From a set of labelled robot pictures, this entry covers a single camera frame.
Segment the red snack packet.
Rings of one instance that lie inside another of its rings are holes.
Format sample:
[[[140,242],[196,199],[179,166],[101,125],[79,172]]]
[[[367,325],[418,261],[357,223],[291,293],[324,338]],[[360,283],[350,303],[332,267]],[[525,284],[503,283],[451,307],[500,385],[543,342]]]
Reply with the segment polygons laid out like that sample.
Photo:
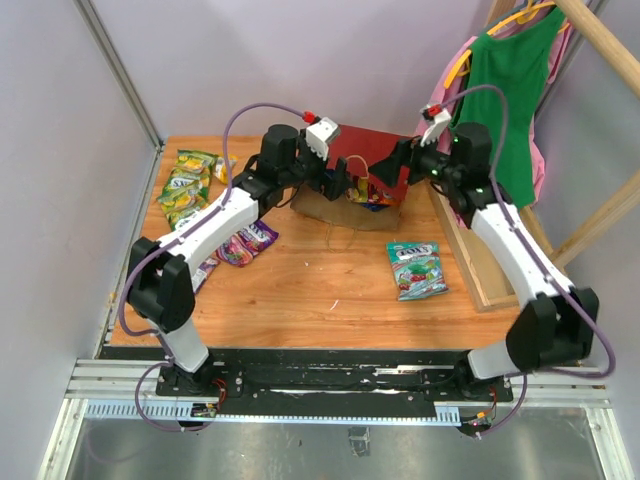
[[[245,267],[278,238],[278,232],[257,220],[233,234],[215,251],[215,256],[231,266]]]

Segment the yellow clothes hanger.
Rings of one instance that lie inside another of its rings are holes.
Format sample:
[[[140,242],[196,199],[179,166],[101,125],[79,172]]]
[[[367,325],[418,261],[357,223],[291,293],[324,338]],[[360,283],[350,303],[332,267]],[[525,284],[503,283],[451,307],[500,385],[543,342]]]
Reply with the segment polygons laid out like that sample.
[[[504,32],[505,29],[512,24],[525,25],[535,20],[540,12],[550,13],[555,7],[555,1],[527,1],[525,5],[515,13],[508,14],[504,19],[498,20],[497,23],[491,26],[484,34],[477,37],[454,62],[444,77],[443,88],[449,89],[456,79],[462,78],[470,73],[473,55],[484,47],[489,38]]]

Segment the purple snack packet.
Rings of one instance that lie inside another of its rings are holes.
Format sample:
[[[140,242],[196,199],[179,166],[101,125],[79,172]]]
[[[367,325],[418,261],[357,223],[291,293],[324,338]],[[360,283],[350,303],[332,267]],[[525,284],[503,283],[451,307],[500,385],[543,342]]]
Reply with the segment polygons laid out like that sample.
[[[195,295],[199,293],[219,264],[220,261],[215,256],[210,256],[197,267],[191,277],[192,289]]]

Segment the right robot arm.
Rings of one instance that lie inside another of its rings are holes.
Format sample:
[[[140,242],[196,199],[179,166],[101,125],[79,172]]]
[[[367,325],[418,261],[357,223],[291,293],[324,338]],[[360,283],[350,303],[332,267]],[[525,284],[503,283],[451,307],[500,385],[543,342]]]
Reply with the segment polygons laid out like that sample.
[[[576,287],[523,226],[518,209],[491,177],[492,151],[486,126],[461,123],[449,153],[439,152],[427,138],[406,138],[368,169],[386,190],[422,180],[438,185],[465,226],[484,242],[516,294],[520,312],[504,340],[473,349],[459,362],[453,387],[466,400],[480,397],[490,380],[588,357],[599,309],[595,292]]]

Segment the green tank top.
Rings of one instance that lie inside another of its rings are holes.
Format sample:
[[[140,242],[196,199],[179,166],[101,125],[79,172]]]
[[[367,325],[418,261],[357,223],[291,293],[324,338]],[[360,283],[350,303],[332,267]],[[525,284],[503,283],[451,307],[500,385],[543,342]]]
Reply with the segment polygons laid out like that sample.
[[[495,176],[518,208],[536,200],[529,132],[551,73],[553,43],[564,21],[564,13],[553,8],[521,32],[489,38],[473,55],[467,81],[469,88],[483,88],[461,99],[452,122],[486,126],[494,146],[499,144],[501,130],[506,130]]]

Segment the blue Doritos chips packet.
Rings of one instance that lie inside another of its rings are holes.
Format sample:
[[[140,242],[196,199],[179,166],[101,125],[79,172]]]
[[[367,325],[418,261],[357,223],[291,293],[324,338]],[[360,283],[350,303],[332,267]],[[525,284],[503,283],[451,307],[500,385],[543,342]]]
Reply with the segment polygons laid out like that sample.
[[[326,171],[321,177],[321,193],[329,201],[345,199],[372,212],[388,207],[382,194],[366,177]]]

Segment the orange Fox's fruits packet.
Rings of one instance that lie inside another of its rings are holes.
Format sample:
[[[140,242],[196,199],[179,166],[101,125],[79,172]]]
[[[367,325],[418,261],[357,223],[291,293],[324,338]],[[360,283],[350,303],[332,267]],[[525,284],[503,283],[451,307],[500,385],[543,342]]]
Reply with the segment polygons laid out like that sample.
[[[356,182],[355,202],[375,207],[395,207],[401,201],[382,191],[370,182],[368,178],[359,177]]]

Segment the red brown paper bag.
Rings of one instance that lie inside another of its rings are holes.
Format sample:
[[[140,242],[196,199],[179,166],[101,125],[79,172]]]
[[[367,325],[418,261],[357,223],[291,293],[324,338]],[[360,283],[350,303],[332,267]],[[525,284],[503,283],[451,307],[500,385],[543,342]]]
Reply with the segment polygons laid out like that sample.
[[[343,125],[331,144],[331,164],[339,157],[347,161],[351,175],[366,177],[376,187],[386,188],[369,176],[368,168],[386,158],[401,135]],[[372,212],[345,199],[328,201],[304,187],[291,203],[292,212],[283,224],[287,240],[305,248],[325,248],[333,253],[386,254],[386,244],[420,236],[419,203],[426,198],[424,186],[399,186],[390,194],[399,206]]]

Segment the yellow snack packet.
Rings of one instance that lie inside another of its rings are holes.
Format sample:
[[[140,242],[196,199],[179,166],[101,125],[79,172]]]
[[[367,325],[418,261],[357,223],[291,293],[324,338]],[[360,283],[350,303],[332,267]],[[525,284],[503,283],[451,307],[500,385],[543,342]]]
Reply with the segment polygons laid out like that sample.
[[[212,175],[222,184],[226,184],[229,178],[232,177],[232,171],[235,167],[238,158],[235,155],[230,155],[228,159],[219,155],[213,164]]]

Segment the teal candy packet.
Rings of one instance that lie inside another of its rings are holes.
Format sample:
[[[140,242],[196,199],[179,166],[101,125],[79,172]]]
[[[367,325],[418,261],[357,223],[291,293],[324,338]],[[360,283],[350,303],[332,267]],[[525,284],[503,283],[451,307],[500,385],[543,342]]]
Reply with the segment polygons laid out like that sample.
[[[449,290],[437,243],[390,242],[386,251],[399,301],[422,300]]]

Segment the pink shirt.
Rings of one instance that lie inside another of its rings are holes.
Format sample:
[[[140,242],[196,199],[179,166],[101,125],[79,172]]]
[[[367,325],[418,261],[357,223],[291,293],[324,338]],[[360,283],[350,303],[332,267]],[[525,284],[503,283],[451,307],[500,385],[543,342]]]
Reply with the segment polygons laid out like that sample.
[[[512,24],[510,27],[507,27],[505,29],[504,32],[497,34],[495,37],[497,38],[506,38],[510,35],[514,35],[518,32],[521,32],[523,30],[526,29],[526,27],[528,26],[528,24],[525,25],[516,25],[516,24]],[[566,47],[567,47],[567,43],[569,40],[569,37],[572,33],[572,29],[570,27],[568,27],[564,21],[564,24],[562,25],[562,27],[560,28],[560,30],[558,31],[558,36],[556,37],[556,40],[553,43],[553,47],[552,47],[552,53],[551,53],[551,57],[550,57],[550,67],[551,67],[551,73],[549,76],[549,79],[547,81],[547,84],[545,86],[544,91],[546,90],[546,88],[548,86],[550,86],[554,81],[555,81],[555,77],[557,74],[557,70],[562,62],[563,56],[565,54],[566,51]],[[470,37],[466,43],[464,43],[459,50],[454,54],[453,58],[451,58],[451,60],[449,60],[448,64],[446,65],[444,71],[440,74],[440,78],[438,79],[438,81],[436,82],[436,85],[433,88],[433,91],[430,95],[430,101],[432,103],[440,103],[440,102],[445,102],[447,100],[449,100],[450,98],[454,97],[456,94],[458,94],[460,91],[468,88],[467,86],[467,81],[468,81],[468,77],[469,74],[462,77],[462,78],[458,78],[454,81],[453,85],[449,88],[449,89],[444,89],[443,88],[443,81],[444,81],[444,77],[445,75],[448,73],[448,71],[451,69],[451,67],[453,66],[454,62],[459,58],[459,56],[476,40],[476,38],[479,36],[472,36]],[[533,204],[529,205],[532,206],[534,205],[540,196],[541,190],[542,190],[542,186],[545,180],[545,159],[542,155],[542,153],[540,152],[538,146],[535,143],[535,127],[534,127],[534,118],[532,121],[532,126],[530,127],[530,132],[529,132],[529,137],[530,137],[530,147],[531,147],[531,153],[533,154],[533,176],[534,176],[534,189],[535,189],[535,194],[536,194],[536,200],[534,201]]]

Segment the green Fox's candy packet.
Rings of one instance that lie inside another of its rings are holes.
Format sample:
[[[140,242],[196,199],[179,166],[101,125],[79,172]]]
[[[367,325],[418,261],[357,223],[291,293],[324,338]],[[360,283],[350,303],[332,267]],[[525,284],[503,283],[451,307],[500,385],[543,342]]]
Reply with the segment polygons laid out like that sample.
[[[195,174],[211,171],[218,156],[199,150],[178,150],[175,167]]]

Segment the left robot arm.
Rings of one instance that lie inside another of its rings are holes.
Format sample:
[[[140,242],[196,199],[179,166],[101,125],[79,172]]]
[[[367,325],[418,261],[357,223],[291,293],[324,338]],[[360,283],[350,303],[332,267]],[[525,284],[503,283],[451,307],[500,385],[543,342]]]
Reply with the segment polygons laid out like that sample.
[[[150,325],[167,361],[163,369],[179,375],[190,394],[200,396],[220,385],[209,350],[192,314],[195,270],[234,234],[261,219],[288,188],[308,185],[328,200],[349,185],[345,161],[328,167],[331,143],[340,128],[327,117],[297,130],[276,124],[264,134],[258,154],[210,206],[157,241],[142,237],[129,257],[123,299]]]

